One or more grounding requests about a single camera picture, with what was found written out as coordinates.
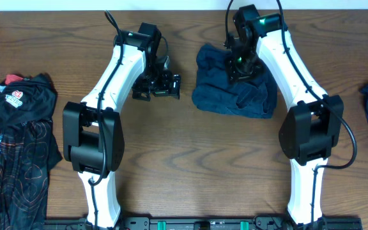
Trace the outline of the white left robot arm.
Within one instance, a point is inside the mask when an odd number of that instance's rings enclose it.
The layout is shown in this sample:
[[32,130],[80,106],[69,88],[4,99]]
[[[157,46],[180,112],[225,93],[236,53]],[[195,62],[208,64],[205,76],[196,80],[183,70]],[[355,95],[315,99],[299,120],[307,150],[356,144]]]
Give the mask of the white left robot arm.
[[137,32],[121,31],[95,87],[63,109],[63,153],[83,182],[86,224],[92,229],[114,229],[121,214],[116,171],[125,150],[121,110],[127,97],[147,102],[152,96],[180,97],[180,75],[168,69],[168,55],[157,55],[162,40],[150,24]]

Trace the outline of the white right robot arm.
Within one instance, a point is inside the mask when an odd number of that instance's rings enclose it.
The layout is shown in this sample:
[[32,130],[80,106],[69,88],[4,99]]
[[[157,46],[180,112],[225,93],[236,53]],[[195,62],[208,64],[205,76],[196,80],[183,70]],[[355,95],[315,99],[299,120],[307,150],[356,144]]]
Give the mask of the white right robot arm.
[[281,13],[260,15],[253,4],[233,16],[236,35],[227,34],[226,72],[231,84],[273,77],[287,115],[279,142],[291,164],[287,212],[294,229],[324,229],[320,205],[324,168],[340,133],[343,102],[314,80],[293,44]]

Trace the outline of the black patterned garment pile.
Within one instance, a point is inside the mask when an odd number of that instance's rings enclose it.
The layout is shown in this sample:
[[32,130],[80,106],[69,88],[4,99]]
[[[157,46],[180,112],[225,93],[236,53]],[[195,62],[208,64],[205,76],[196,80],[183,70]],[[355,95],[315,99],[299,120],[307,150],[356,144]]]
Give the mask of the black patterned garment pile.
[[42,229],[49,173],[62,159],[53,134],[58,94],[50,77],[0,82],[0,229]]

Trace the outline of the black mounting rail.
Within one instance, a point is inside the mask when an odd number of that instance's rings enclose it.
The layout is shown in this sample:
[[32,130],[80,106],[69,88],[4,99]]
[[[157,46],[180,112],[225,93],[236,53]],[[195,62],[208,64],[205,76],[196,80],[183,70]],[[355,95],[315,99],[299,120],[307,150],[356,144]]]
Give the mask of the black mounting rail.
[[360,218],[321,217],[313,225],[294,224],[291,219],[276,215],[254,218],[148,218],[126,217],[116,222],[113,230],[362,230]]

